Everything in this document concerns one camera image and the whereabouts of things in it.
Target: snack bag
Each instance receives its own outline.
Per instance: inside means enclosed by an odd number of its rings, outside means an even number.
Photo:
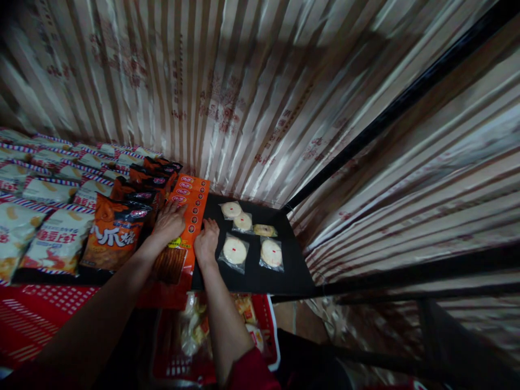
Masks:
[[[72,203],[89,209],[95,209],[98,200],[97,193],[109,196],[113,186],[114,182],[111,180],[103,179],[101,176],[96,176],[91,173],[85,173],[83,174],[81,187],[76,192]]]
[[[132,201],[116,201],[97,194],[94,224],[80,264],[119,270],[134,254],[142,225],[152,208]]]
[[[14,194],[22,193],[25,181],[30,174],[51,176],[51,172],[45,168],[26,162],[17,160],[0,162],[0,190]]]
[[[95,176],[101,176],[102,172],[85,165],[75,164],[70,160],[63,160],[58,167],[56,167],[56,177],[79,180],[83,179],[84,173],[91,173]]]
[[[10,194],[1,195],[0,202],[0,282],[10,284],[36,228],[53,209]]]
[[[31,163],[42,168],[53,170],[64,160],[75,161],[79,155],[74,152],[67,152],[57,148],[41,147],[32,156]]]
[[[25,141],[29,141],[31,137],[19,133],[16,130],[7,127],[0,127],[0,141],[6,144],[22,145]]]
[[[83,241],[87,238],[93,221],[94,210],[56,210],[43,223],[19,268],[76,275]]]
[[[27,177],[22,197],[46,204],[70,203],[79,186],[74,181]]]
[[[0,161],[19,160],[28,163],[36,151],[20,145],[0,144]]]
[[[184,232],[178,239],[168,244],[168,248],[186,250],[180,277],[178,278],[177,284],[155,282],[151,287],[144,290],[138,302],[141,307],[184,310],[186,305],[186,292],[191,288],[191,279],[193,269],[195,268],[193,242],[202,227],[202,219],[210,184],[211,182],[209,180],[202,180],[183,174],[179,176],[179,180],[168,201],[174,202],[177,200],[179,206],[187,204],[187,209],[184,214],[186,229],[184,229]],[[161,253],[158,259],[161,259],[162,256],[165,256],[165,254]],[[176,279],[173,271],[171,279]]]

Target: red plastic basket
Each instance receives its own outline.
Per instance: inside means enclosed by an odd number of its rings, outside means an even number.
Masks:
[[[0,366],[33,359],[99,288],[27,285],[0,287]]]
[[[252,295],[253,308],[259,328],[264,335],[264,359],[271,371],[280,365],[280,346],[276,329],[276,318],[269,295]],[[159,340],[165,333],[165,316],[161,311],[155,323],[153,359],[150,366],[150,378],[156,385],[198,385],[216,383],[215,366],[206,356],[196,354],[193,357],[184,354],[166,354],[158,348]]]

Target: chip bag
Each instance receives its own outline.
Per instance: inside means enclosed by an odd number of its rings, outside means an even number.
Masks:
[[[94,224],[80,264],[117,271],[134,254],[142,226],[152,208],[97,194]]]
[[[113,186],[114,182],[111,180],[103,179],[101,176],[96,176],[91,173],[85,173],[83,174],[81,187],[76,192],[73,203],[89,209],[95,209],[98,199],[97,193],[109,196]]]
[[[51,207],[10,194],[0,196],[0,283],[11,283],[25,249],[36,233],[36,228],[51,211]]]
[[[59,209],[50,215],[23,256],[19,268],[76,275],[83,241],[94,221],[94,210],[77,209],[83,212]]]
[[[79,186],[74,181],[27,177],[22,197],[46,204],[70,203]]]
[[[0,144],[0,161],[19,160],[28,163],[36,152],[36,149],[25,146]]]
[[[27,177],[31,174],[51,176],[51,172],[42,167],[18,160],[0,162],[0,190],[21,194]]]

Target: orange snack bag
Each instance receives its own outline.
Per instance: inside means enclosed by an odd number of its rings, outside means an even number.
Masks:
[[[191,289],[191,279],[195,268],[195,251],[193,242],[202,228],[204,209],[206,208],[207,195],[211,182],[193,176],[180,175],[173,189],[169,201],[177,200],[179,206],[187,204],[188,207],[184,214],[186,228],[184,232],[174,241],[168,244],[169,249],[183,248],[187,252],[184,258],[184,265],[180,273],[180,278],[176,284],[165,284],[155,282],[151,288],[144,290],[139,298],[138,305],[141,307],[158,307],[175,310],[184,310],[186,306],[186,293]],[[165,261],[165,254],[161,253],[158,259]]]
[[[97,194],[94,224],[88,236],[81,265],[119,270],[134,254],[150,206],[117,201]]]

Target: white snack bag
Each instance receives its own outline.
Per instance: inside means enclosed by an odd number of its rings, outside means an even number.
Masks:
[[[233,228],[231,231],[236,231],[244,234],[255,234],[253,231],[252,215],[250,213],[241,212],[233,218]]]
[[[76,275],[83,242],[92,227],[95,211],[77,206],[76,210],[71,209],[56,210],[43,223],[19,268]]]
[[[233,220],[235,217],[238,217],[242,212],[240,203],[238,203],[237,201],[220,203],[219,206],[222,210],[222,214],[224,215],[225,220]]]
[[[1,195],[0,202],[0,284],[8,285],[36,228],[53,209],[10,194]]]
[[[70,203],[79,186],[74,181],[28,177],[22,197],[46,204]]]
[[[114,182],[109,179],[103,179],[103,177],[85,173],[81,187],[76,193],[73,203],[89,209],[95,209],[98,200],[97,193],[99,192],[106,197],[110,197],[113,186]]]
[[[31,174],[51,176],[51,172],[42,167],[18,160],[0,162],[0,190],[19,195],[22,193],[27,177]]]
[[[260,266],[283,272],[282,243],[269,237],[260,237]]]
[[[245,259],[248,256],[248,249],[249,243],[226,233],[226,242],[218,259],[243,275],[245,274]]]

